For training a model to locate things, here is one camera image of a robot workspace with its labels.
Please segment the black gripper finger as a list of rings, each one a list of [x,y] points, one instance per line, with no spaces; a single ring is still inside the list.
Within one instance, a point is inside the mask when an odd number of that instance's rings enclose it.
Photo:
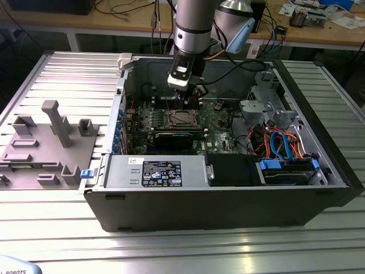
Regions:
[[[183,105],[188,105],[191,94],[192,94],[191,90],[186,90],[186,91],[178,90],[178,99],[181,101]]]
[[[193,90],[193,100],[202,105],[202,98],[208,94],[208,89],[204,85],[197,85]]]

